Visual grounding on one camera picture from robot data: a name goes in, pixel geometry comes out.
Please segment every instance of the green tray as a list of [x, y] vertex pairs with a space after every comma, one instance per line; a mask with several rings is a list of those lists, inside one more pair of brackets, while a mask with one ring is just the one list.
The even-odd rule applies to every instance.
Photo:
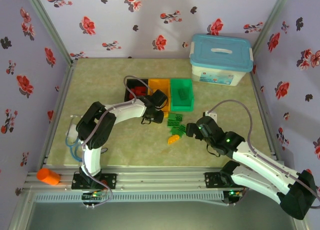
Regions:
[[191, 79], [171, 79], [170, 111], [191, 112], [194, 109], [194, 92]]

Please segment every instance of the wall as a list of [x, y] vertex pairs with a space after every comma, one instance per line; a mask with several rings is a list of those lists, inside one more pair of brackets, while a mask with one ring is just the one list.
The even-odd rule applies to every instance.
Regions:
[[0, 229], [39, 155], [67, 69], [28, 0], [0, 0]]
[[[284, 162], [299, 172], [308, 169], [320, 185], [318, 4], [288, 0], [255, 57], [255, 75]], [[309, 211], [311, 229], [319, 228], [319, 213]]]
[[40, 0], [71, 57], [187, 58], [195, 33], [253, 44], [276, 0]]

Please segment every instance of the green block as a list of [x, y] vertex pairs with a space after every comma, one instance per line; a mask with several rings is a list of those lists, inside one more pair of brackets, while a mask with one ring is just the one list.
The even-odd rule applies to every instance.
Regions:
[[178, 89], [178, 94], [181, 100], [188, 99], [188, 92], [185, 89]]
[[176, 114], [169, 113], [168, 120], [173, 120], [173, 121], [175, 121], [175, 120], [176, 120]]
[[183, 119], [183, 115], [182, 114], [169, 113], [169, 115], [168, 115], [168, 120], [182, 121], [182, 119]]
[[181, 124], [180, 126], [179, 126], [179, 130], [181, 130], [182, 132], [184, 132], [184, 133], [186, 133], [186, 126], [185, 125], [183, 125], [183, 124]]
[[179, 127], [180, 122], [179, 121], [173, 121], [173, 120], [168, 120], [168, 127]]
[[182, 114], [176, 114], [175, 115], [175, 120], [177, 120], [177, 121], [182, 121], [182, 118], [183, 118], [183, 115]]
[[180, 136], [180, 138], [184, 135], [184, 132], [182, 132], [180, 129], [177, 129], [177, 128], [172, 128], [170, 130], [170, 133], [172, 133], [172, 135], [177, 134]]

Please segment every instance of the orange cup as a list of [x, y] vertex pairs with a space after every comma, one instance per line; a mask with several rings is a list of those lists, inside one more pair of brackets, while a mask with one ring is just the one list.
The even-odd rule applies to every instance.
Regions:
[[60, 182], [61, 176], [50, 169], [43, 168], [37, 172], [36, 178], [46, 184], [57, 185]]

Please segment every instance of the gray cable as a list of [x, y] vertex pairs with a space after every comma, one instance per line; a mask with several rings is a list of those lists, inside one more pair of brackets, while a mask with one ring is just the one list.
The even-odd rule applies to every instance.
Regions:
[[[144, 84], [144, 85], [151, 91], [152, 94], [154, 93], [154, 92], [152, 91], [152, 89], [151, 89], [146, 83], [144, 83], [141, 79], [139, 79], [139, 78], [137, 78], [137, 77], [135, 77], [135, 76], [133, 76], [133, 75], [127, 75], [126, 77], [124, 77], [124, 79], [123, 79], [124, 86], [125, 86], [125, 88], [133, 95], [134, 99], [133, 99], [133, 100], [129, 100], [129, 101], [124, 102], [124, 103], [116, 104], [116, 105], [110, 107], [109, 109], [107, 109], [107, 110], [101, 115], [99, 121], [97, 122], [97, 124], [96, 124], [96, 126], [94, 127], [94, 129], [92, 130], [92, 132], [89, 134], [89, 136], [88, 136], [88, 137], [84, 140], [84, 142], [81, 144], [82, 149], [85, 149], [85, 148], [86, 148], [87, 142], [88, 142], [88, 141], [91, 139], [91, 137], [95, 134], [95, 132], [97, 131], [99, 125], [100, 125], [101, 122], [102, 122], [102, 119], [105, 117], [106, 114], [109, 113], [110, 110], [112, 110], [112, 109], [114, 109], [114, 108], [117, 108], [117, 107], [132, 105], [132, 104], [134, 104], [134, 103], [136, 102], [137, 96], [135, 95], [135, 93], [133, 93], [133, 92], [129, 89], [129, 87], [128, 87], [127, 84], [126, 84], [126, 79], [127, 79], [128, 77], [134, 78], [134, 79], [140, 81], [142, 84]], [[109, 197], [108, 197], [106, 200], [104, 200], [104, 201], [101, 202], [101, 203], [92, 205], [92, 206], [86, 205], [86, 207], [93, 209], [93, 208], [95, 208], [95, 207], [98, 207], [98, 206], [100, 206], [100, 205], [102, 205], [102, 204], [105, 204], [106, 202], [110, 201], [110, 200], [112, 199], [112, 197], [113, 197], [114, 194], [112, 193], [112, 190], [111, 190], [111, 188], [110, 188], [108, 185], [106, 185], [106, 184], [104, 184], [103, 182], [99, 181], [98, 179], [94, 178], [94, 177], [89, 173], [89, 171], [88, 171], [88, 169], [87, 169], [87, 167], [86, 167], [86, 163], [85, 163], [85, 151], [82, 152], [82, 166], [83, 166], [83, 168], [84, 168], [85, 174], [86, 174], [87, 176], [89, 176], [89, 178], [91, 178], [93, 181], [97, 182], [98, 184], [104, 186], [105, 188], [107, 188], [107, 189], [110, 191], [110, 195], [109, 195]]]
[[[252, 132], [252, 127], [253, 127], [253, 121], [252, 121], [252, 116], [251, 116], [251, 113], [249, 111], [249, 109], [244, 105], [242, 104], [240, 101], [237, 101], [237, 100], [234, 100], [234, 99], [227, 99], [227, 100], [224, 100], [224, 101], [221, 101], [220, 103], [218, 103], [215, 107], [213, 107], [210, 111], [208, 111], [208, 114], [211, 113], [212, 111], [214, 111], [219, 105], [223, 104], [223, 103], [226, 103], [226, 102], [234, 102], [234, 103], [237, 103], [239, 105], [241, 105], [245, 110], [246, 112], [248, 113], [249, 115], [249, 119], [250, 119], [250, 128], [249, 128], [249, 132], [248, 132], [248, 137], [247, 137], [247, 142], [248, 142], [248, 145], [249, 145], [249, 148], [252, 150], [253, 154], [255, 154], [259, 159], [261, 159], [262, 161], [264, 161], [265, 163], [273, 166], [275, 169], [281, 171], [282, 173], [286, 174], [287, 176], [289, 176], [290, 178], [292, 178], [293, 180], [295, 180], [296, 182], [298, 182], [299, 184], [301, 184], [302, 186], [304, 186], [307, 190], [309, 190], [312, 195], [314, 195], [320, 202], [320, 196], [315, 192], [313, 191], [308, 185], [306, 185], [304, 182], [302, 182], [301, 180], [297, 179], [295, 176], [292, 176], [290, 173], [288, 173], [287, 171], [283, 170], [282, 168], [279, 168], [277, 165], [275, 165], [274, 163], [270, 162], [268, 159], [265, 159], [264, 157], [260, 156], [257, 151], [252, 147], [251, 145], [251, 141], [250, 141], [250, 136], [251, 136], [251, 132]], [[320, 205], [319, 206], [316, 206], [316, 207], [313, 207], [311, 206], [311, 209], [320, 209]]]

